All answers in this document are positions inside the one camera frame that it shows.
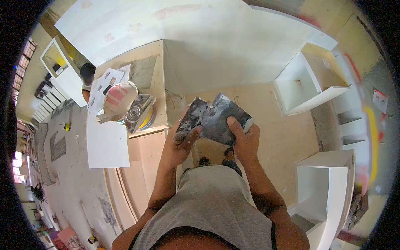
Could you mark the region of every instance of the white board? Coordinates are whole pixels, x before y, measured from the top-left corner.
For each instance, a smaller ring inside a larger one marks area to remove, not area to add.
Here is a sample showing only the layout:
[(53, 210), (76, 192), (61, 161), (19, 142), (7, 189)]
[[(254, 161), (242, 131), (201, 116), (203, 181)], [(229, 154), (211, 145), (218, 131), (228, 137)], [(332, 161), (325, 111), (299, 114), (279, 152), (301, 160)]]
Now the white board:
[(184, 94), (271, 82), (315, 30), (240, 0), (78, 0), (55, 27), (95, 66), (165, 39)]
[(89, 168), (129, 167), (128, 133), (124, 125), (115, 122), (100, 124), (88, 111), (86, 123)]

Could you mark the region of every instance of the white cabinet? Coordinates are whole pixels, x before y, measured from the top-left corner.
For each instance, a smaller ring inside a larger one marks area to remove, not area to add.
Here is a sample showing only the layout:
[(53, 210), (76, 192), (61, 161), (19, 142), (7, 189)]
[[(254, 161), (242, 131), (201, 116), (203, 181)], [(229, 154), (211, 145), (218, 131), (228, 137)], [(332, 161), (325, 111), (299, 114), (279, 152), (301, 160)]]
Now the white cabinet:
[(283, 114), (315, 108), (350, 87), (329, 50), (307, 43), (274, 81)]

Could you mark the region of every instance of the white shelf unit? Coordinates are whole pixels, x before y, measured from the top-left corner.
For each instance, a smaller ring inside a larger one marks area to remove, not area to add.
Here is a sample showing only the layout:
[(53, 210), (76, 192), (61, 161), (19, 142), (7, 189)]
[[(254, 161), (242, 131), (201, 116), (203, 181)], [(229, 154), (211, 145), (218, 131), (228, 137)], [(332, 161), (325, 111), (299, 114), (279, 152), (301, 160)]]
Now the white shelf unit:
[(274, 83), (284, 114), (310, 110), (350, 89), (332, 53), (309, 43)]
[(295, 163), (295, 213), (314, 226), (310, 249), (328, 249), (343, 228), (354, 190), (355, 150), (319, 152)]

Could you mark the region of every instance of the paint stain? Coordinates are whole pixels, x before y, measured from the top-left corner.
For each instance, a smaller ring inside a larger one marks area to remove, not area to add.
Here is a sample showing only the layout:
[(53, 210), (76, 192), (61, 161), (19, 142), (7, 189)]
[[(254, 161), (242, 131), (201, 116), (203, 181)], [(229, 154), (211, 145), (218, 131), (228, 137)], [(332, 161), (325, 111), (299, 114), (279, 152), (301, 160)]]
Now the paint stain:
[(176, 5), (176, 6), (164, 8), (164, 9), (154, 12), (153, 17), (159, 21), (162, 21), (165, 18), (173, 17), (175, 14), (191, 12), (191, 11), (199, 10), (200, 8), (201, 8), (200, 4)]
[(115, 37), (112, 36), (112, 34), (108, 34), (104, 37), (104, 39), (106, 40), (106, 42), (111, 42), (115, 39)]
[(134, 32), (138, 32), (140, 31), (140, 29), (143, 27), (143, 24), (141, 23), (137, 23), (137, 24), (130, 24), (129, 25), (129, 30), (130, 31), (134, 31)]
[(101, 209), (103, 210), (103, 214), (105, 215), (105, 217), (103, 217), (104, 221), (112, 226), (115, 235), (117, 235), (117, 232), (114, 229), (114, 226), (117, 223), (117, 221), (115, 219), (114, 213), (112, 212), (110, 203), (100, 197), (97, 197), (97, 199), (99, 200)]
[(87, 9), (87, 8), (89, 8), (90, 6), (92, 6), (93, 4), (90, 2), (90, 1), (85, 1), (83, 4), (82, 4), (82, 9), (84, 10), (84, 9)]
[(317, 19), (315, 16), (305, 16), (305, 15), (299, 15), (298, 18), (301, 20), (304, 20), (314, 26), (317, 26), (318, 28), (322, 29), (322, 26), (318, 23)]

